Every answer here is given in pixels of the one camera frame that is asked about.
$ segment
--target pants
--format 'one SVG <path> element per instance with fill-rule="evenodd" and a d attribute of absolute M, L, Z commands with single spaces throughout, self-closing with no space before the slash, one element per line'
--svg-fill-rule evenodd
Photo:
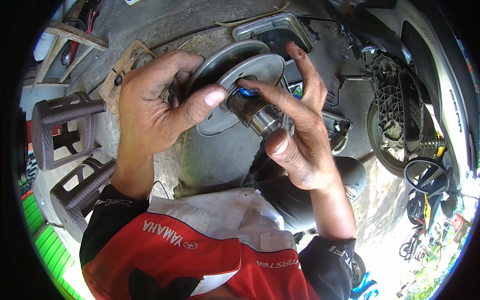
<path fill-rule="evenodd" d="M 174 197 L 245 187 L 245 178 L 261 141 L 261 137 L 240 123 L 213 137 L 201 136 L 196 127 L 188 130 Z M 353 202 L 365 188 L 365 167 L 351 157 L 337 156 L 334 161 Z M 260 190 L 283 216 L 285 230 L 296 233 L 316 227 L 309 191 L 294 186 L 288 176 L 253 182 L 250 186 Z"/>

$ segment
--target black sleeve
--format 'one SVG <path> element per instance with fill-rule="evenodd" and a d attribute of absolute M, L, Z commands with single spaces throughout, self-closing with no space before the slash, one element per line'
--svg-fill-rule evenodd
<path fill-rule="evenodd" d="M 299 253 L 303 274 L 321 299 L 350 297 L 355 241 L 331 241 L 316 236 Z"/>
<path fill-rule="evenodd" d="M 95 203 L 80 246 L 80 265 L 93 260 L 103 246 L 125 225 L 148 209 L 147 200 L 134 200 L 107 185 Z"/>

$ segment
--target hand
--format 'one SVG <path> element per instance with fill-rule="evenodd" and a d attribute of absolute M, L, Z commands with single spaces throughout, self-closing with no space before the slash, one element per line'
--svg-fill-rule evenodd
<path fill-rule="evenodd" d="M 141 157 L 162 152 L 225 99 L 225 88 L 211 84 L 178 105 L 182 88 L 203 61 L 199 55 L 175 50 L 125 75 L 119 100 L 119 149 Z M 173 95 L 172 106 L 159 98 L 165 89 Z"/>
<path fill-rule="evenodd" d="M 265 150 L 271 159 L 288 172 L 290 181 L 298 188 L 326 190 L 339 180 L 322 117 L 327 89 L 305 51 L 293 42 L 287 43 L 286 48 L 303 78 L 301 101 L 285 89 L 260 81 L 241 80 L 239 85 L 257 89 L 263 99 L 293 120 L 293 137 L 282 129 L 275 131 L 265 142 Z"/>

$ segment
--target metal tray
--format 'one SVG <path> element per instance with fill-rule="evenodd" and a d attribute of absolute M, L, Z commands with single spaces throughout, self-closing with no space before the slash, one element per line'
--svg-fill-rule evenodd
<path fill-rule="evenodd" d="M 256 36 L 272 29 L 287 29 L 293 32 L 298 37 L 299 41 L 305 46 L 304 49 L 307 50 L 306 52 L 310 53 L 312 51 L 313 45 L 308 38 L 305 30 L 303 30 L 303 27 L 300 25 L 298 19 L 289 12 L 279 13 L 270 17 L 237 26 L 233 29 L 232 35 L 236 41 L 239 41 L 252 38 L 252 32 Z"/>

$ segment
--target brown plastic stool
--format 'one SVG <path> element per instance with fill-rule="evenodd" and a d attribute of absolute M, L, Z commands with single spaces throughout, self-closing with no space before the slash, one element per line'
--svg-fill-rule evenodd
<path fill-rule="evenodd" d="M 102 147 L 93 148 L 95 139 L 95 121 L 93 115 L 106 111 L 103 100 L 91 100 L 84 92 L 70 96 L 40 101 L 32 111 L 32 144 L 36 162 L 42 171 L 53 170 L 66 163 L 99 152 Z M 68 131 L 67 122 L 78 118 L 85 120 L 84 148 L 77 152 L 73 148 L 80 141 L 78 131 Z M 52 136 L 52 129 L 62 125 L 60 135 Z M 71 155 L 54 160 L 55 149 L 66 146 Z"/>
<path fill-rule="evenodd" d="M 98 189 L 110 183 L 115 163 L 115 159 L 102 164 L 89 157 L 50 190 L 50 201 L 55 213 L 65 230 L 77 242 L 82 242 L 84 231 L 87 229 L 85 217 L 93 210 L 95 202 L 100 197 Z M 85 167 L 91 167 L 94 173 L 84 179 Z M 63 186 L 74 176 L 78 176 L 78 184 L 67 191 Z"/>

